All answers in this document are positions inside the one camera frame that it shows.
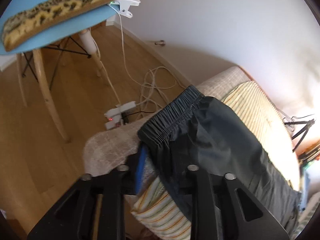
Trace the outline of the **dark grey pants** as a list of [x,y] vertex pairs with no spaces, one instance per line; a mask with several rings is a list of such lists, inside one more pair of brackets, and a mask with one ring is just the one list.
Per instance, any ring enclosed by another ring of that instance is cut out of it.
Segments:
[[194,86],[149,119],[138,131],[154,169],[187,219],[191,199],[179,194],[185,170],[195,164],[222,176],[233,173],[274,215],[288,234],[298,222],[300,194],[271,163],[255,135],[231,108]]

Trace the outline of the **striped yellow towel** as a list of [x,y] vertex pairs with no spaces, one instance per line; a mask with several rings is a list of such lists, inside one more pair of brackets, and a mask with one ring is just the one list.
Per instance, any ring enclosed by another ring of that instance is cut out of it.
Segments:
[[[277,110],[259,86],[253,81],[242,83],[219,101],[231,108],[255,135],[271,163],[288,185],[299,193],[298,161],[292,152],[290,136]],[[131,212],[162,239],[190,238],[191,219],[187,219],[180,211],[158,174],[135,202]]]

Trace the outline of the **pink plaid bed blanket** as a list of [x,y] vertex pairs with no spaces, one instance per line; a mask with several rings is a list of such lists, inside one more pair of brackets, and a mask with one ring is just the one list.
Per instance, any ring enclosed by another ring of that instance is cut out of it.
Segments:
[[[196,88],[204,95],[221,100],[237,85],[249,80],[251,78],[246,72],[234,66],[197,85]],[[89,138],[83,152],[85,173],[92,176],[107,174],[118,165],[124,164],[127,156],[137,153],[137,132],[151,117],[153,114],[120,128],[99,132]]]

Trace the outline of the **white power strip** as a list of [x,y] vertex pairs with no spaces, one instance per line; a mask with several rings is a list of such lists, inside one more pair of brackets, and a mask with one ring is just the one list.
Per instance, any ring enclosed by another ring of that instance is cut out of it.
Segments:
[[111,130],[121,126],[123,124],[122,114],[134,109],[135,107],[136,102],[131,101],[105,112],[104,116],[107,119],[107,123],[105,124],[106,129]]

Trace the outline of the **blue chair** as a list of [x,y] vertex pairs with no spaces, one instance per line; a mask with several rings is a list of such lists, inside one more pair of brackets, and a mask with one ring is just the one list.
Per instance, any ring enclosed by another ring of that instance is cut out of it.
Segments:
[[[7,20],[11,15],[17,13],[19,10],[25,9],[26,7],[31,5],[36,5],[37,3],[40,3],[42,1],[44,0],[11,0],[1,16],[1,25],[3,25],[5,20]],[[38,79],[44,102],[57,130],[59,131],[61,137],[65,142],[69,141],[69,136],[59,117],[54,101],[52,99],[52,95],[50,93],[46,73],[44,71],[41,48],[65,37],[69,37],[75,33],[85,34],[88,32],[88,29],[90,27],[103,22],[104,20],[114,16],[115,14],[116,12],[114,11],[113,7],[109,7],[106,4],[101,5],[81,15],[76,15],[68,20],[58,21],[49,27],[42,28],[39,33],[36,33],[33,36],[29,37],[26,41],[23,41],[16,48],[10,51],[6,51],[5,46],[1,45],[1,55],[16,55],[18,82],[22,100],[25,105],[27,105],[27,100],[24,94],[22,81],[21,54],[28,51],[33,52],[36,77]]]

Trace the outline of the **white clip lamp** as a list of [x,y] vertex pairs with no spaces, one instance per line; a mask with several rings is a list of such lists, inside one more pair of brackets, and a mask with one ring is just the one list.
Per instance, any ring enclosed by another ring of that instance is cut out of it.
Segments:
[[138,7],[140,0],[114,0],[107,5],[114,9],[120,16],[132,18],[133,14],[129,11],[130,7]]

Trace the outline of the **black tripod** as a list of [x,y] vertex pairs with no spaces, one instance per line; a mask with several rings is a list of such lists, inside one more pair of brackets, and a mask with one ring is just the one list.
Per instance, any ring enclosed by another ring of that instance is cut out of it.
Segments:
[[294,133],[291,136],[291,140],[295,140],[299,138],[298,142],[294,145],[292,152],[295,152],[298,146],[302,143],[304,138],[306,137],[309,129],[315,124],[315,120],[311,119],[308,121],[286,121],[284,122],[285,126],[296,126],[296,125],[304,125],[298,132]]

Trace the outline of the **leopard print cushion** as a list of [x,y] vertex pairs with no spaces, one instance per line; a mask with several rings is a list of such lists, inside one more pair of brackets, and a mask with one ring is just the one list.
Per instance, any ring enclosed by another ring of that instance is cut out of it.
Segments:
[[5,51],[12,51],[41,31],[111,1],[114,0],[47,0],[20,11],[4,22],[2,42]]

